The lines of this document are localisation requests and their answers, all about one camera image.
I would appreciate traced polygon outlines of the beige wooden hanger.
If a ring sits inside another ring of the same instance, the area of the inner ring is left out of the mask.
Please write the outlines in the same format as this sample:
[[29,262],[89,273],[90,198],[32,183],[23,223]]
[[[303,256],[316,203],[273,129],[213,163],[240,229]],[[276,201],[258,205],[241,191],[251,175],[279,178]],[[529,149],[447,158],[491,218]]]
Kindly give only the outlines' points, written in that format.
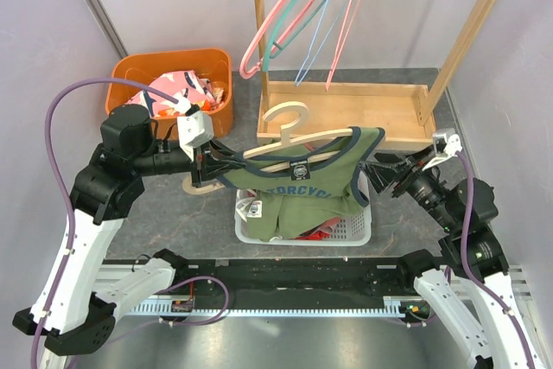
[[[337,137],[350,137],[353,135],[353,129],[345,128],[338,130],[325,130],[323,132],[312,133],[307,135],[302,135],[298,137],[292,137],[293,133],[302,126],[304,126],[309,118],[309,108],[306,104],[299,101],[287,101],[279,105],[271,107],[262,117],[264,122],[269,123],[272,119],[277,116],[284,114],[286,112],[295,112],[297,113],[296,119],[293,121],[282,124],[280,126],[280,140],[275,143],[265,144],[260,147],[256,147],[251,150],[247,150],[243,154],[244,159],[252,159],[254,156],[261,156],[274,152],[276,150],[287,149],[290,147],[295,147],[300,144],[320,142],[327,139],[334,139]],[[328,158],[337,154],[337,151],[320,153],[315,156],[308,157],[308,162],[322,162]],[[263,171],[267,172],[276,172],[279,170],[286,169],[289,166],[289,162],[281,162],[278,164],[270,165],[266,168],[263,168]],[[185,193],[191,195],[203,195],[208,194],[217,190],[224,188],[224,185],[220,183],[208,184],[199,188],[193,186],[193,180],[191,174],[185,176],[182,181],[182,189]]]

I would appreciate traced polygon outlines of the blue wire hanger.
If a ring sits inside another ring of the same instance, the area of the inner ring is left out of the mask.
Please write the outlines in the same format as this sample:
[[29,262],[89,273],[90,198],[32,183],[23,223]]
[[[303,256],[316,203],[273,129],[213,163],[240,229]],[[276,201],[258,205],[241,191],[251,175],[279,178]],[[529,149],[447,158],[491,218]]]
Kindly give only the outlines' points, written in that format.
[[327,14],[328,5],[330,4],[331,0],[322,0],[321,1],[321,11],[315,12],[315,16],[318,17],[317,24],[315,26],[315,31],[313,33],[311,42],[308,47],[308,52],[306,56],[304,57],[304,60],[300,66],[300,69],[298,70],[296,77],[295,77],[295,86],[299,86],[303,83],[303,81],[307,78],[308,73],[312,69],[312,66],[316,62],[319,54],[321,53],[323,47],[325,46],[328,37],[331,35],[334,28],[337,26],[338,22],[340,22],[340,26],[343,21],[343,16],[346,11],[346,6],[348,3],[348,0],[344,6],[341,7],[340,12],[338,15],[333,19],[333,21],[330,23],[330,26],[327,28],[327,32],[324,35],[320,35],[321,32],[321,26],[324,23],[325,16]]

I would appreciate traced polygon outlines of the pink plastic hanger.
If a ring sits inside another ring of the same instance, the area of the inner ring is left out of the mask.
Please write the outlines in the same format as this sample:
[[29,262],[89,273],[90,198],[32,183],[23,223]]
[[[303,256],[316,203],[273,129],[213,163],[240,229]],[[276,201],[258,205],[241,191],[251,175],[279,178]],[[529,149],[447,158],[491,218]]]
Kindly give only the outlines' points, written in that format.
[[326,3],[327,0],[276,0],[266,11],[264,0],[254,0],[257,32],[239,63],[240,76],[247,80],[256,73],[268,72],[270,62],[290,46]]

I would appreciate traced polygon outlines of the red tank top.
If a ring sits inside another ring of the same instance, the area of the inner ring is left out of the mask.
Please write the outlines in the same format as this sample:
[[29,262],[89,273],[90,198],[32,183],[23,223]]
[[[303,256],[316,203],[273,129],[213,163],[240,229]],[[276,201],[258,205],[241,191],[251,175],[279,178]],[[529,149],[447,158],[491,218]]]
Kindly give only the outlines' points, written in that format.
[[325,232],[322,230],[315,230],[312,232],[305,232],[298,237],[296,240],[324,240],[328,239],[332,235],[331,232]]

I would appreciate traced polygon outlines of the green tank top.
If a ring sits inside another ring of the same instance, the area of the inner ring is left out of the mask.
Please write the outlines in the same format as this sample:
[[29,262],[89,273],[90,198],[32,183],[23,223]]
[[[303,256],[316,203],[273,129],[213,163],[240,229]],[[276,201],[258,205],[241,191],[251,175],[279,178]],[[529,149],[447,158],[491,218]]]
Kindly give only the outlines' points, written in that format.
[[265,243],[296,239],[323,223],[358,215],[369,206],[359,189],[361,163],[385,137],[382,128],[352,127],[351,134],[309,150],[299,144],[238,159],[241,169],[220,175],[227,188],[251,190],[246,231]]

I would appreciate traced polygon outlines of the white tank top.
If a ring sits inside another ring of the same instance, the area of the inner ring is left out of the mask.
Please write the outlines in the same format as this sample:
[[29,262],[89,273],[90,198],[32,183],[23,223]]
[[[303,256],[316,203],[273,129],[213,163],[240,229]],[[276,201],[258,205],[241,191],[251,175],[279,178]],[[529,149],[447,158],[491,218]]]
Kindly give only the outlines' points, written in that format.
[[243,243],[251,245],[280,245],[283,239],[279,236],[273,237],[269,242],[251,238],[247,232],[247,214],[251,203],[256,199],[256,192],[251,189],[238,190],[236,193],[234,220],[235,235]]

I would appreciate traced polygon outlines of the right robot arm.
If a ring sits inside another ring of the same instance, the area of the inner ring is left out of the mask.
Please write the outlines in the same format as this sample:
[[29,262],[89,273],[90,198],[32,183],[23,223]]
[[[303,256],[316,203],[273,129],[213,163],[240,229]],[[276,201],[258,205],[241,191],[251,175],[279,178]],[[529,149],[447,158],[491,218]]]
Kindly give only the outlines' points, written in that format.
[[446,233],[441,256],[414,251],[398,260],[397,287],[418,294],[461,350],[469,368],[543,368],[524,325],[509,265],[489,226],[498,214],[493,187],[478,179],[464,152],[466,177],[446,188],[436,173],[445,154],[431,148],[401,158],[378,154],[364,171],[378,193],[410,196]]

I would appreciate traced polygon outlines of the teal plastic hanger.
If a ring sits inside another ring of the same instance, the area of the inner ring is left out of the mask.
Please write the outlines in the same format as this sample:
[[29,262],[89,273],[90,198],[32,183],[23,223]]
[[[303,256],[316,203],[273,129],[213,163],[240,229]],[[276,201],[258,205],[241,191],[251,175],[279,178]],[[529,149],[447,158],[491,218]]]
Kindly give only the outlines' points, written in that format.
[[321,11],[322,0],[278,0],[264,19],[261,35],[267,36],[267,47],[259,58],[257,69],[267,72],[275,60]]

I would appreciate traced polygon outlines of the pink wire hanger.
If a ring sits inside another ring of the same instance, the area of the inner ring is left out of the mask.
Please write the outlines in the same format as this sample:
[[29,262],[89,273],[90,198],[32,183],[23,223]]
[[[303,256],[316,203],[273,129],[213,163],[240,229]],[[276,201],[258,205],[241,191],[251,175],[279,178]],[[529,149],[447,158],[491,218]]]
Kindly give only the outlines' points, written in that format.
[[338,36],[338,41],[336,43],[336,48],[334,50],[334,58],[329,69],[327,80],[325,83],[325,91],[327,92],[330,89],[330,86],[333,81],[334,73],[337,69],[337,66],[340,62],[340,57],[343,53],[343,50],[346,46],[347,38],[350,34],[354,19],[358,14],[359,6],[361,0],[348,0],[346,11],[343,16],[343,21],[340,26],[340,33]]

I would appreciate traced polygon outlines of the dusty rose tank top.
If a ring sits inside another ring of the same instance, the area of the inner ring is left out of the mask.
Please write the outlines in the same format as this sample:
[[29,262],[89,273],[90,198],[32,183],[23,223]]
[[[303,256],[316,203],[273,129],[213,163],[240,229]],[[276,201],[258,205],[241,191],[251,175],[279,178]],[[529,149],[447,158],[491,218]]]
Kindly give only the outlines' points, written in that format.
[[331,232],[333,234],[340,222],[341,222],[341,217],[335,217],[335,218],[332,218],[332,219],[328,219],[325,222],[323,222],[322,224],[318,225],[317,227],[312,228],[311,230],[308,230],[306,232],[312,232],[312,231],[315,231],[315,230],[322,230],[322,231],[325,231],[325,232]]

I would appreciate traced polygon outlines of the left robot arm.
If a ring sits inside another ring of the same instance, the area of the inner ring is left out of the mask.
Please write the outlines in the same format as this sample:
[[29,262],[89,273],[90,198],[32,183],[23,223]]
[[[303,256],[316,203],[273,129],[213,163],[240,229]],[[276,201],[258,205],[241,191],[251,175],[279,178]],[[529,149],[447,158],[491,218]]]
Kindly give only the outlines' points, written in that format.
[[93,288],[109,244],[145,190],[144,177],[189,173],[198,188],[240,166],[215,140],[212,119],[197,105],[177,117],[177,139],[159,139],[156,129],[146,108],[115,108],[100,126],[90,162],[72,189],[62,191],[67,228],[54,267],[35,304],[12,322],[57,357],[95,353],[140,302],[157,293],[180,294],[189,285],[188,261],[163,249],[111,287]]

